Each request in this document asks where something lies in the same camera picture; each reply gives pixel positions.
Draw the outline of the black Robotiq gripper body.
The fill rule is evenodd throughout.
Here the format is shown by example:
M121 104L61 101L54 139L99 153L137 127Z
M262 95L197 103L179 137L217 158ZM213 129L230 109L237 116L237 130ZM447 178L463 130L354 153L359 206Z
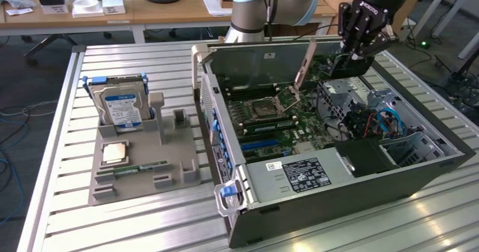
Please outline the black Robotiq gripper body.
M351 37L371 39L381 31L397 34L401 21L397 14L407 0L354 0L351 16Z

